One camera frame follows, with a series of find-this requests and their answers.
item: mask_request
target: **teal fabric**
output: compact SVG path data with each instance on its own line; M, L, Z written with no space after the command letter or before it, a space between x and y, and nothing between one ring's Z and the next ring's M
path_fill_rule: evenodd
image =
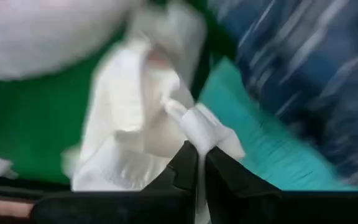
M241 164L282 190L356 190L311 146L297 140L273 116L258 108L242 86L241 74L224 59L209 75L200 101L239 136Z

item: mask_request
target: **green surface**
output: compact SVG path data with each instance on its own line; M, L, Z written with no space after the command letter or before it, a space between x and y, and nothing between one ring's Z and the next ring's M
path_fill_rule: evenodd
M20 177L68 183L60 155L80 143L91 74L106 49L42 78L0 82L0 157Z

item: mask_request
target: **blue fabric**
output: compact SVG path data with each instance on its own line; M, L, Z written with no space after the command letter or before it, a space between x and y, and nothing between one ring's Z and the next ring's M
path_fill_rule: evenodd
M209 0L261 108L358 185L358 0Z
M241 74L223 60L208 78L200 101L235 130L246 151L241 164L283 190L352 190L311 146L261 111L241 85Z

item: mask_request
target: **white cloth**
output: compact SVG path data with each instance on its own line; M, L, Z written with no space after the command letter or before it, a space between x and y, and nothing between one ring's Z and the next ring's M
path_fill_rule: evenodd
M187 87L150 42L123 43L102 63L94 81L72 189L142 190L187 139L200 155L196 219L206 223L205 155L219 146L240 159L245 156L240 142L205 106L193 105Z
M38 76L88 56L142 1L0 1L0 80Z
M134 14L128 33L129 38L146 35L162 46L181 79L191 86L206 37L200 13L184 1L169 1L166 10L147 5Z

